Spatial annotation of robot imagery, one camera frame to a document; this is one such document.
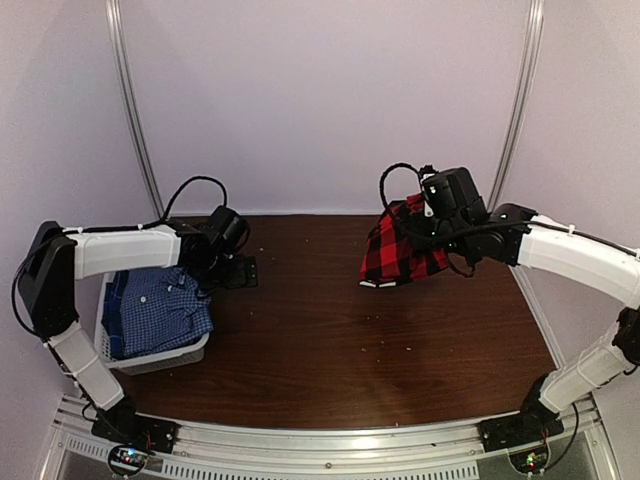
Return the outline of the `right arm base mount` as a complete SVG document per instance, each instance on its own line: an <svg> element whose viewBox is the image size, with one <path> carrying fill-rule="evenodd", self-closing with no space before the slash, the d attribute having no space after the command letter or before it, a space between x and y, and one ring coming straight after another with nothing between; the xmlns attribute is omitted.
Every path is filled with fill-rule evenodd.
<svg viewBox="0 0 640 480"><path fill-rule="evenodd" d="M517 413L490 418L478 424L485 452L542 442L548 435L564 432L559 414L540 402L540 391L545 379L546 375L533 383Z"/></svg>

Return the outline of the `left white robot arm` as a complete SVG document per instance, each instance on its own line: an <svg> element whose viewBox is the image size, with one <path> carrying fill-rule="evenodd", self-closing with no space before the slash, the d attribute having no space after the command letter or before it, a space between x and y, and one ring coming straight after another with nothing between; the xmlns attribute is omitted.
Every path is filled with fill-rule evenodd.
<svg viewBox="0 0 640 480"><path fill-rule="evenodd" d="M112 356L169 354L212 332L210 292L231 283L243 266L239 251L249 235L248 222L235 216L196 226L166 221L115 230L45 222L16 269L11 303L26 309L19 324L52 352L95 407L108 411L106 429L133 444L143 436L143 421L121 405L123 387L80 324L76 282L111 277L102 327Z"/></svg>

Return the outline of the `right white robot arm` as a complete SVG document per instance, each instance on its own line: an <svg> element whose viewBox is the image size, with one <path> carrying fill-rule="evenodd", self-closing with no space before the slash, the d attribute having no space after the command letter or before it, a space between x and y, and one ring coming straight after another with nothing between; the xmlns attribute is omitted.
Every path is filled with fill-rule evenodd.
<svg viewBox="0 0 640 480"><path fill-rule="evenodd" d="M519 440L535 440L574 401L639 365L639 253L563 225L535 210L507 203L476 215L462 209L427 221L425 244L463 256L491 258L549 272L619 301L614 323L564 366L540 377L513 419Z"/></svg>

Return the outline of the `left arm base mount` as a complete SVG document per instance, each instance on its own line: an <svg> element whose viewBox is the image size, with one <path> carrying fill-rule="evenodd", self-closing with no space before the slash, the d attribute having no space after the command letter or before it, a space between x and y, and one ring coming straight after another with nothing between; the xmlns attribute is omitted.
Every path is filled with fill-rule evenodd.
<svg viewBox="0 0 640 480"><path fill-rule="evenodd" d="M173 452L179 425L174 421L139 414L129 395L110 409L95 410L97 417L91 429L94 436L147 453Z"/></svg>

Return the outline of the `red black plaid shirt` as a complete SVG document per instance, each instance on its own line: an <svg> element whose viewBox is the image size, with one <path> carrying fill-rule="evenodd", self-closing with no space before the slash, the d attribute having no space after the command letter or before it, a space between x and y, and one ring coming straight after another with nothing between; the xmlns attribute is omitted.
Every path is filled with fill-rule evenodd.
<svg viewBox="0 0 640 480"><path fill-rule="evenodd" d="M359 285L397 287L438 274L449 267L442 249L418 250L385 211L367 236Z"/></svg>

